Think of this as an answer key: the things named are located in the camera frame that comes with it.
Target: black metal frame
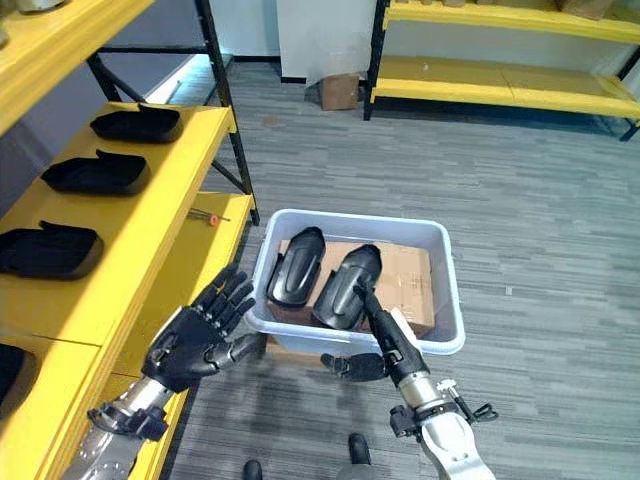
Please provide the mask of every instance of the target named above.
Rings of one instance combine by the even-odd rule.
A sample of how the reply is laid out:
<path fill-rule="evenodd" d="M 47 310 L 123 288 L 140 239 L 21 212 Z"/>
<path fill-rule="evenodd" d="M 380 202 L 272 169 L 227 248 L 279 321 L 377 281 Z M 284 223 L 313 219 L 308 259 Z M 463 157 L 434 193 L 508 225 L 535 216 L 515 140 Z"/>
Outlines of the black metal frame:
<path fill-rule="evenodd" d="M 376 86 L 376 81 L 378 80 L 382 48 L 384 47 L 384 14 L 390 3 L 391 0 L 377 0 L 376 2 L 376 13 L 373 17 L 373 30 L 371 32 L 371 62 L 369 63 L 369 70 L 367 70 L 367 81 L 364 87 L 364 120 L 371 120 L 371 114 L 373 113 L 371 95 L 373 87 Z"/>
<path fill-rule="evenodd" d="M 260 224 L 260 214 L 258 213 L 258 206 L 256 203 L 256 197 L 253 191 L 253 185 L 251 184 L 251 176 L 249 175 L 249 167 L 247 166 L 247 159 L 244 155 L 244 148 L 242 146 L 242 139 L 240 137 L 240 131 L 238 127 L 238 120 L 236 117 L 235 109 L 233 108 L 233 100 L 231 99 L 231 90 L 229 89 L 229 82 L 227 80 L 227 73 L 224 68 L 224 61 L 220 53 L 220 44 L 218 42 L 218 35 L 216 33 L 216 27 L 213 22 L 213 13 L 211 12 L 211 5 L 209 0 L 194 0 L 196 12 L 198 16 L 198 23 L 202 30 L 202 37 L 204 39 L 204 46 L 192 46 L 192 45 L 166 45 L 166 46 L 146 46 L 146 45 L 125 45 L 125 46 L 104 46 L 87 59 L 87 64 L 91 69 L 94 77 L 98 81 L 102 92 L 109 101 L 120 102 L 122 101 L 118 88 L 127 94 L 135 102 L 144 103 L 145 99 L 142 95 L 138 94 L 133 88 L 127 85 L 124 81 L 118 78 L 111 70 L 109 70 L 99 56 L 99 53 L 170 53 L 170 54 L 206 54 L 209 56 L 209 63 L 211 64 L 211 70 L 216 80 L 215 87 L 207 95 L 207 99 L 204 105 L 209 103 L 211 97 L 218 93 L 220 98 L 220 104 L 223 107 L 230 107 L 233 113 L 233 120 L 236 125 L 236 131 L 229 133 L 229 139 L 233 146 L 233 152 L 236 157 L 236 164 L 238 166 L 238 173 L 240 179 L 238 179 L 233 173 L 227 170 L 222 165 L 216 162 L 212 162 L 212 166 L 222 174 L 227 180 L 229 180 L 236 188 L 238 188 L 245 195 L 251 195 L 254 201 L 254 208 L 251 210 L 251 221 L 254 225 Z"/>
<path fill-rule="evenodd" d="M 371 100 L 371 96 L 373 93 L 373 88 L 375 87 L 378 80 L 378 73 L 380 71 L 382 48 L 384 46 L 385 37 L 384 17 L 385 11 L 389 7 L 390 2 L 391 0 L 376 0 L 376 13 L 373 18 L 373 30 L 371 32 L 371 61 L 369 62 L 369 70 L 367 70 L 367 80 L 364 87 L 364 120 L 371 120 L 371 114 L 373 113 L 374 101 Z M 636 66 L 638 61 L 640 61 L 640 47 L 637 47 L 633 54 L 631 54 L 624 66 L 618 72 L 617 77 L 620 80 L 623 80 L 633 69 L 633 67 Z M 635 121 L 628 121 L 631 127 L 622 137 L 620 137 L 621 142 L 629 141 L 631 137 L 633 137 L 635 133 L 640 130 L 640 126 L 637 126 L 636 124 L 636 122 L 639 122 L 640 119 L 636 119 Z"/>
<path fill-rule="evenodd" d="M 636 47 L 634 52 L 627 59 L 625 64 L 622 66 L 622 68 L 618 72 L 617 77 L 620 80 L 624 80 L 625 77 L 629 75 L 629 72 L 633 69 L 633 67 L 636 66 L 636 64 L 638 63 L 638 60 L 640 60 L 640 47 Z M 627 132 L 622 137 L 620 137 L 621 142 L 628 142 L 631 139 L 631 137 L 633 137 L 636 134 L 636 132 L 640 130 L 640 127 L 637 126 L 635 122 L 630 121 L 629 123 L 631 124 L 631 127 L 629 128 L 629 130 L 627 130 Z"/>

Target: white plastic bin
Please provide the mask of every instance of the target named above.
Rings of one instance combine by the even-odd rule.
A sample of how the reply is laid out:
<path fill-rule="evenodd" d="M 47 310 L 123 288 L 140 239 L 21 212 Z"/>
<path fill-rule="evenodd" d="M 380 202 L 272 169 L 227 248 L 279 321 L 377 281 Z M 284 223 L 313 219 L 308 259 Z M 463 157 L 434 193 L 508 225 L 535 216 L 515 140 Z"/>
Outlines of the white plastic bin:
<path fill-rule="evenodd" d="M 449 234 L 442 225 L 427 220 L 292 209 L 277 211 L 267 226 L 253 275 L 256 305 L 245 317 L 251 328 L 273 335 L 282 347 L 294 352 L 333 355 L 379 352 L 376 339 L 369 333 L 280 323 L 267 307 L 267 284 L 280 242 L 311 226 L 320 227 L 327 241 L 382 241 L 426 249 L 431 260 L 435 328 L 421 339 L 420 347 L 423 353 L 436 355 L 450 355 L 462 348 L 464 325 Z"/>

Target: yellow shelf board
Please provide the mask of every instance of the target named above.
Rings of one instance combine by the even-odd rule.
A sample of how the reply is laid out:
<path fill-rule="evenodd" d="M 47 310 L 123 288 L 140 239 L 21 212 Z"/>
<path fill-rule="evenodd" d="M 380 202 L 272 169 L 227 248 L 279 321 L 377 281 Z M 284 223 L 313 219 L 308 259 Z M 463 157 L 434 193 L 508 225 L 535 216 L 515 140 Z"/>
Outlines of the yellow shelf board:
<path fill-rule="evenodd" d="M 24 402 L 0 420 L 0 478 L 57 478 L 49 476 L 49 452 L 77 421 L 82 398 L 76 392 L 82 390 L 98 348 L 27 336 L 3 336 L 0 342 L 31 352 L 39 365 Z"/>
<path fill-rule="evenodd" d="M 640 118 L 616 77 L 491 62 L 383 56 L 373 95 Z"/>
<path fill-rule="evenodd" d="M 605 18 L 590 20 L 560 12 L 554 0 L 497 0 L 493 5 L 468 1 L 462 7 L 445 7 L 439 0 L 431 5 L 423 5 L 420 0 L 392 0 L 385 25 L 397 20 L 533 30 L 640 44 L 640 14 L 618 4 Z"/>
<path fill-rule="evenodd" d="M 2 19 L 0 135 L 153 0 L 68 0 L 43 13 Z"/>
<path fill-rule="evenodd" d="M 114 373 L 137 376 L 151 340 L 181 305 L 187 305 L 229 264 L 253 206 L 250 195 L 199 193 L 195 208 L 231 219 L 216 227 L 185 220 L 138 319 L 116 360 Z"/>
<path fill-rule="evenodd" d="M 110 104 L 101 113 L 137 108 Z M 57 193 L 36 179 L 0 220 L 0 232 L 49 222 L 93 228 L 105 242 L 97 267 L 74 281 L 0 275 L 0 317 L 8 328 L 52 339 L 102 345 L 104 359 L 120 351 L 153 280 L 193 203 L 222 139 L 235 128 L 229 108 L 172 107 L 184 132 L 173 143 L 143 145 L 98 138 L 87 126 L 56 161 L 94 156 L 96 149 L 142 155 L 151 170 L 131 197 Z M 110 369 L 100 375 L 108 375 Z"/>
<path fill-rule="evenodd" d="M 74 403 L 73 409 L 68 413 L 67 421 L 70 426 L 64 430 L 64 437 L 51 444 L 47 456 L 49 477 L 42 477 L 43 479 L 60 477 L 75 455 L 88 428 L 85 412 L 104 400 L 115 398 L 140 375 L 149 343 L 171 313 L 178 306 L 192 301 L 218 271 L 233 259 L 254 204 L 253 197 L 248 195 L 198 193 L 194 206 L 230 218 L 231 221 L 223 221 L 217 227 L 210 227 L 200 220 L 184 221 L 122 348 L 121 356 L 116 361 L 112 346 L 103 346 L 82 385 L 66 392 L 68 402 L 74 397 L 79 397 L 80 400 Z M 168 406 L 167 411 L 175 415 L 175 421 L 183 403 L 184 396 L 181 395 L 176 396 Z M 170 431 L 161 442 L 144 447 L 130 478 L 157 478 L 174 429 L 175 425 L 170 423 Z"/>

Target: person's foot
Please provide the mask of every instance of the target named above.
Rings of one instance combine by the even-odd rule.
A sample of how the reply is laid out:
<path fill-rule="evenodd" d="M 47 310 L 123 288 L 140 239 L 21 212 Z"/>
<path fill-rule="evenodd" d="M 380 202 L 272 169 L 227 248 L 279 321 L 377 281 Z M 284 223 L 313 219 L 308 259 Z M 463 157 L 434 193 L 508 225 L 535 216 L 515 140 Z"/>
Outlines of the person's foot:
<path fill-rule="evenodd" d="M 242 480 L 262 480 L 262 465 L 257 460 L 249 460 L 244 464 Z"/>
<path fill-rule="evenodd" d="M 369 445 L 364 435 L 360 433 L 349 435 L 349 456 L 353 465 L 371 465 Z"/>

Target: cardboard box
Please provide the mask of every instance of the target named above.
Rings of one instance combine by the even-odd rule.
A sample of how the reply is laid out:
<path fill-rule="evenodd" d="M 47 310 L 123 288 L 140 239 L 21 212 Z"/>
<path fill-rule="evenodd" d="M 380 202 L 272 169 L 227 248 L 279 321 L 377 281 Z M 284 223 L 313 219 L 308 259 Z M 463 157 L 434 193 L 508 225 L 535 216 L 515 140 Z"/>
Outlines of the cardboard box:
<path fill-rule="evenodd" d="M 607 13 L 613 0 L 556 0 L 556 3 L 564 13 L 599 20 Z"/>
<path fill-rule="evenodd" d="M 289 242 L 280 244 L 280 252 L 287 250 Z M 268 302 L 273 316 L 284 323 L 330 328 L 313 318 L 313 304 L 320 296 L 331 270 L 337 270 L 350 251 L 362 243 L 327 242 L 320 275 L 307 304 L 299 310 L 290 310 Z M 431 264 L 429 252 L 421 248 L 403 247 L 376 242 L 382 258 L 382 273 L 376 283 L 376 296 L 387 310 L 399 308 L 418 338 L 434 327 L 433 295 L 431 291 Z M 369 322 L 363 321 L 357 331 L 369 332 Z"/>
<path fill-rule="evenodd" d="M 360 75 L 347 73 L 332 75 L 320 81 L 323 110 L 353 110 L 358 106 Z"/>

